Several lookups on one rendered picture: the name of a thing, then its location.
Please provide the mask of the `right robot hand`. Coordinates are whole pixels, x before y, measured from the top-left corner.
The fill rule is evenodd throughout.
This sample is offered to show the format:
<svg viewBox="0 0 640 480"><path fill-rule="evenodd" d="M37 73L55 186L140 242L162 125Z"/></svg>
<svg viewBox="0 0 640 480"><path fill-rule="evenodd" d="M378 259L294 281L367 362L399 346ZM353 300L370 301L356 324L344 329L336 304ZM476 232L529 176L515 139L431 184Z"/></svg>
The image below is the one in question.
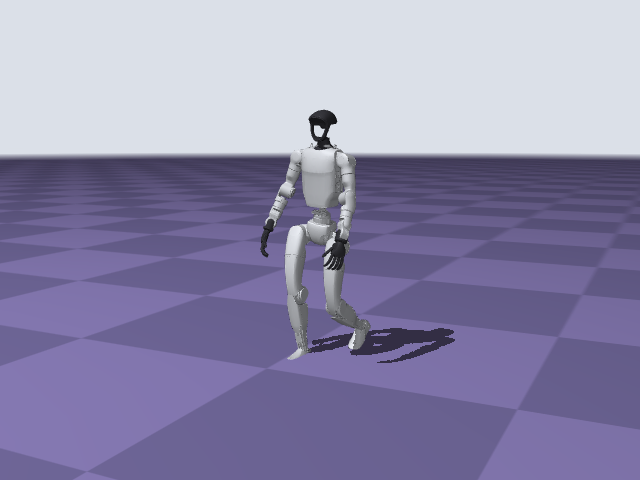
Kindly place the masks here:
<svg viewBox="0 0 640 480"><path fill-rule="evenodd" d="M267 247L266 242L267 242L269 233L273 232L273 226L274 226L274 220L273 219L269 219L267 221L266 226L263 226L264 232L263 232L262 237L261 237L261 243L262 244L261 244L261 249L260 250L261 250L261 253L263 254L263 256L265 256L265 257L268 257L268 253L265 252L265 248Z"/></svg>

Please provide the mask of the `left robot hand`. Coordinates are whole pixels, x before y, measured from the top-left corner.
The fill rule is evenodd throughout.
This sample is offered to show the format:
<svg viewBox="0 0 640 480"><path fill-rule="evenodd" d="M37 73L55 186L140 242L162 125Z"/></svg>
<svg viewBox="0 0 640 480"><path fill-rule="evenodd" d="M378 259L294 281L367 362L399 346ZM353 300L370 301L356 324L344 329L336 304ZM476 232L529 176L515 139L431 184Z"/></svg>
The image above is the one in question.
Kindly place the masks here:
<svg viewBox="0 0 640 480"><path fill-rule="evenodd" d="M340 238L340 233L341 233L341 230L339 229L336 232L336 236L335 236L335 240L334 240L335 243L333 243L332 247L329 248L322 255L322 257L325 257L331 251L331 255L330 255L328 261L326 262L326 264L323 265L324 267L326 267L328 264L330 264L330 262L332 261L332 258L334 257L331 265L327 268L328 270L331 269L334 266L335 262L336 262L336 264L332 268L332 270L335 270L335 269L339 270L343 265L343 261L344 261L344 257L345 257L345 246L344 246L344 244L347 244L348 239L345 240L345 239ZM340 258L341 258L341 260L340 260ZM337 259L337 261L336 261L336 259ZM340 265L339 265L339 262L340 262Z"/></svg>

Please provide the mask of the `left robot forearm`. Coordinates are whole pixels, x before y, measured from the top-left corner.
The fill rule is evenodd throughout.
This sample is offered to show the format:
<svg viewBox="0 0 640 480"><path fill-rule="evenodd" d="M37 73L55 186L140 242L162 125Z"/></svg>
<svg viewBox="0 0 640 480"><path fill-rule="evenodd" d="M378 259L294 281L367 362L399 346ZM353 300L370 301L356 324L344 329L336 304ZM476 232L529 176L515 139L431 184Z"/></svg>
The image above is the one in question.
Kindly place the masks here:
<svg viewBox="0 0 640 480"><path fill-rule="evenodd" d="M346 204L341 206L340 218L337 224L338 230L341 230L340 238L347 240L351 229L352 216L356 209L356 197L352 191L348 191L345 195ZM338 231L337 230L337 231Z"/></svg>

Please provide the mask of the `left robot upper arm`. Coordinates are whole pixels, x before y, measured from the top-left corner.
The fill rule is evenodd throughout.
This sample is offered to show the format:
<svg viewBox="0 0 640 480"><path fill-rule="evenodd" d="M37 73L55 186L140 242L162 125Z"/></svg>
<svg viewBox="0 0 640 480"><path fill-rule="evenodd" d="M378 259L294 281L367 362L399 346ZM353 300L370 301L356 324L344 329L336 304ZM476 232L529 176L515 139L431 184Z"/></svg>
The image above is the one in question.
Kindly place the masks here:
<svg viewBox="0 0 640 480"><path fill-rule="evenodd" d="M342 152L336 152L336 163L341 168L342 184L344 186L344 192L338 197L338 201L341 205L345 205L345 195L348 191L352 191L356 197L356 178L355 167L356 159L354 156Z"/></svg>

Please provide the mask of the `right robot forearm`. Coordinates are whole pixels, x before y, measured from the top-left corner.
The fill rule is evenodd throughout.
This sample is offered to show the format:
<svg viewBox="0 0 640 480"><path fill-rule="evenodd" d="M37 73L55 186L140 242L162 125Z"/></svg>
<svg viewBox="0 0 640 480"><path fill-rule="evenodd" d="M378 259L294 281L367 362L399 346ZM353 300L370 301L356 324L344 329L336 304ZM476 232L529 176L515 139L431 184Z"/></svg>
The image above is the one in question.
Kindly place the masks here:
<svg viewBox="0 0 640 480"><path fill-rule="evenodd" d="M281 185L281 187L282 187L282 185ZM281 187L280 187L280 189L281 189ZM279 189L278 194L277 194L277 196L275 198L275 202L274 202L274 204L273 204L273 206L272 206L272 208L270 210L269 217L265 221L265 224L267 224L267 221L269 219L273 219L274 220L273 228L276 227L277 220L280 219L280 217L281 217L281 215L283 213L283 210L284 210L285 206L288 203L288 201L279 194L280 193L280 189Z"/></svg>

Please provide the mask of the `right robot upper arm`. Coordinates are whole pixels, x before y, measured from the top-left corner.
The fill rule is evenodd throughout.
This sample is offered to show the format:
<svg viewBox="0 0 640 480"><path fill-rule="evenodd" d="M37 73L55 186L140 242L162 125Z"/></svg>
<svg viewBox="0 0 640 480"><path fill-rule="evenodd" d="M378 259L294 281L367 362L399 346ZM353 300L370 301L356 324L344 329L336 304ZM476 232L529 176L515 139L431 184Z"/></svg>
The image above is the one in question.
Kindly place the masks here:
<svg viewBox="0 0 640 480"><path fill-rule="evenodd" d="M280 195L286 198L292 198L294 196L296 188L294 188L296 181L299 178L301 172L301 154L303 150L295 150L290 156L290 164L286 174L286 182L280 189Z"/></svg>

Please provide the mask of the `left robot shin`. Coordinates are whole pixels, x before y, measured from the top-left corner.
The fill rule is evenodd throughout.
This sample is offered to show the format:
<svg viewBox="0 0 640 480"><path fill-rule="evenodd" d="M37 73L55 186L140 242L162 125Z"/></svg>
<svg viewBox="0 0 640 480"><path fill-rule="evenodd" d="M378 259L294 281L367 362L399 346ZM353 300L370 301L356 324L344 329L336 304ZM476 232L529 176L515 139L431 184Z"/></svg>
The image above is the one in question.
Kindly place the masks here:
<svg viewBox="0 0 640 480"><path fill-rule="evenodd" d="M345 302L345 300L340 300L340 305L337 311L337 314L340 317L333 316L331 317L336 322L351 327L355 329L364 328L364 323L357 317L355 310ZM362 328L359 328L359 326ZM363 329L364 330L364 329Z"/></svg>

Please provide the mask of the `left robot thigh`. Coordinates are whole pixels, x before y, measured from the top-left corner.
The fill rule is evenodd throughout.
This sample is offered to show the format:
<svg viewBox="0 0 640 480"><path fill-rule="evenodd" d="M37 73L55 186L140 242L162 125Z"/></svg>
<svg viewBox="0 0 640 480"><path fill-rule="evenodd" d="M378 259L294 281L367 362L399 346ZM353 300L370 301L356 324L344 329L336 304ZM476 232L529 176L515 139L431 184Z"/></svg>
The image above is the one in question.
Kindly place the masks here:
<svg viewBox="0 0 640 480"><path fill-rule="evenodd" d="M335 236L336 236L336 232L332 231L330 234L329 240L326 243L325 252L332 247L333 243L335 243L334 241ZM345 255L346 255L350 249L349 242L347 241L347 244L344 244L344 246L345 246ZM330 255L331 255L331 251L324 257L324 264L326 264ZM333 258L332 258L332 261L333 261ZM336 270L336 269L332 270L332 268L336 264L335 262L334 266L328 270L327 268L331 265L332 261L326 267L323 266L326 311L328 314L332 316L340 317L337 314L336 310L338 310L340 305L340 300L342 299L341 290L342 290L342 282L343 282L343 276L344 276L344 270L345 270L345 263L343 261L343 265L339 270ZM340 265L340 262L339 262L339 265Z"/></svg>

